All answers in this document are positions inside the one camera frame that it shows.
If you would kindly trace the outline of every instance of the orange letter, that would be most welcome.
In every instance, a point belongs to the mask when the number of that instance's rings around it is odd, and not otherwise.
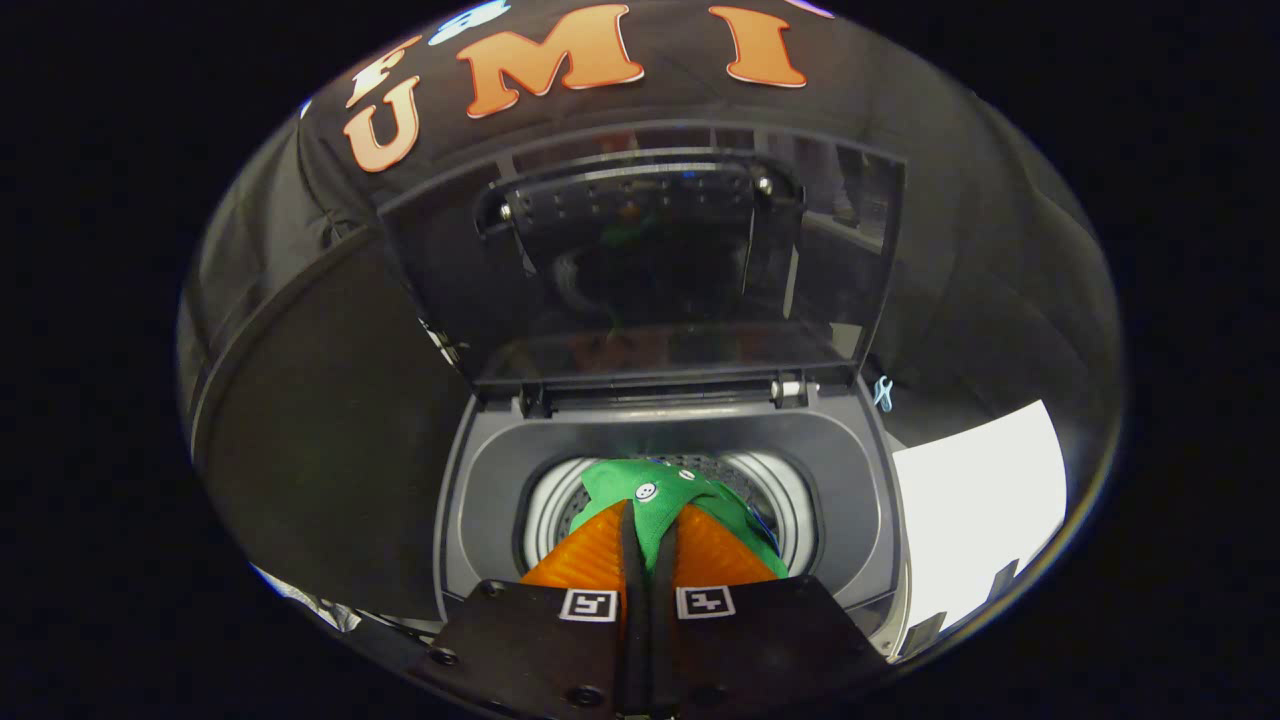
[[[387,91],[383,102],[392,106],[396,118],[396,137],[388,145],[379,145],[374,137],[375,105],[356,113],[355,118],[342,128],[351,138],[351,152],[366,173],[380,173],[399,163],[417,142],[417,106],[413,105],[413,86],[419,76],[413,76]]]
[[[568,72],[563,82],[570,90],[643,78],[644,68],[627,58],[622,44],[620,22],[627,12],[626,5],[573,10],[556,23],[541,45],[515,32],[499,32],[467,45],[458,53],[458,60],[471,63],[471,82],[476,91],[475,102],[467,106],[467,117],[492,115],[520,100],[520,92],[503,82],[503,73],[529,92],[547,95],[566,55]]]
[[[724,18],[733,33],[737,59],[724,69],[731,77],[746,82],[776,85],[778,87],[804,87],[805,77],[791,67],[782,31],[791,27],[782,18],[774,18],[741,8],[714,5],[708,12]]]
[[[351,108],[356,102],[360,102],[360,99],[369,95],[370,90],[381,85],[383,81],[387,79],[387,70],[394,68],[396,64],[401,61],[401,58],[404,56],[404,49],[413,45],[419,40],[422,40],[421,35],[416,35],[404,42],[401,42],[394,50],[374,60],[371,65],[356,73],[356,77],[351,78],[352,82],[356,83],[356,87],[351,94],[351,100],[347,100],[347,106]]]

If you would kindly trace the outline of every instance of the green cloth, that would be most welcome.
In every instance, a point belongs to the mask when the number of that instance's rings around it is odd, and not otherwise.
[[[652,483],[658,492],[643,502],[637,498],[636,491],[648,483]],[[582,523],[605,507],[630,500],[635,506],[636,539],[649,575],[653,574],[658,561],[662,536],[676,521],[685,505],[692,502],[742,541],[742,544],[774,575],[787,577],[787,566],[773,552],[773,546],[767,539],[767,530],[760,527],[746,502],[724,483],[709,480],[694,470],[654,460],[607,460],[582,473],[582,484],[586,486],[591,501],[573,518],[570,532],[579,529]]]

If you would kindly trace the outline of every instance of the lid hinge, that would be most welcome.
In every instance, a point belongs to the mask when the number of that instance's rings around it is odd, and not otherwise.
[[[511,410],[526,420],[530,418],[550,418],[552,404],[550,398],[547,397],[547,386],[541,383],[520,386],[520,393],[511,398]]]
[[[809,380],[801,370],[780,370],[769,383],[769,400],[778,410],[806,407],[809,405]]]

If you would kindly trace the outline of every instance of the transparent lid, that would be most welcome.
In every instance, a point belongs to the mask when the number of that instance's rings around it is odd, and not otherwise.
[[[471,173],[387,214],[425,324],[472,382],[860,366],[904,165],[786,132],[662,129],[517,150],[515,177]],[[704,146],[664,145],[691,132]]]

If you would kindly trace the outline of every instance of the white panel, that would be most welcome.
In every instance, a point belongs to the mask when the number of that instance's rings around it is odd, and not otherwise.
[[[911,552],[908,626],[942,626],[987,601],[996,573],[1030,562],[1062,525],[1066,471],[1042,401],[893,454]]]

